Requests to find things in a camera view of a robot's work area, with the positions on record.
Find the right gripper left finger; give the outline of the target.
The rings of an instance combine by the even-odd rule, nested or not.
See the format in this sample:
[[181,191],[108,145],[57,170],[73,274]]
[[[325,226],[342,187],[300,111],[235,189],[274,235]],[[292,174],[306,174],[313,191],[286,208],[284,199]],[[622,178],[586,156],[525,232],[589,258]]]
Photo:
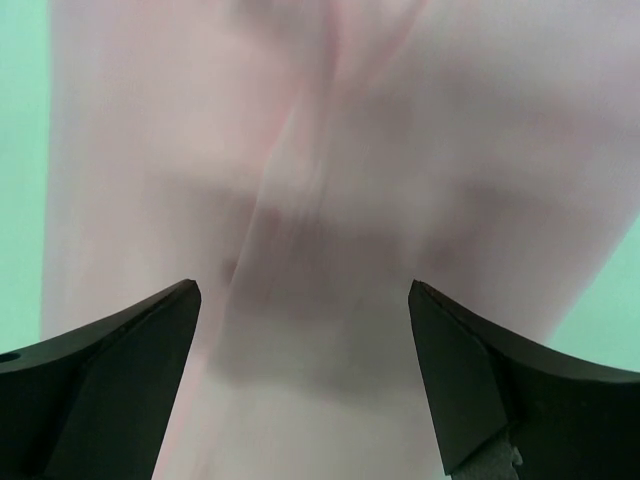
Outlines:
[[2,354],[2,478],[151,478],[200,306],[197,283],[183,280]]

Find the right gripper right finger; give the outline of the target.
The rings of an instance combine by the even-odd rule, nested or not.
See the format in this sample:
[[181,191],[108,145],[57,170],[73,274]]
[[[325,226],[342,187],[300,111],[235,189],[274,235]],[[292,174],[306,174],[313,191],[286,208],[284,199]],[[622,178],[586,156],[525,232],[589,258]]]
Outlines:
[[549,349],[416,281],[411,327],[454,479],[635,479],[639,376]]

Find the pink t shirt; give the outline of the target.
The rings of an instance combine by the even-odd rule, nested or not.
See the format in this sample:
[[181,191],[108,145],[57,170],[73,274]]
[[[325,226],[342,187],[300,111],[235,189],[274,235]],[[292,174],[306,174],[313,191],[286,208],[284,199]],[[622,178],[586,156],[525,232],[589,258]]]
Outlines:
[[549,336],[639,212],[635,1],[53,1],[43,332],[184,278],[158,479],[426,479],[407,295]]

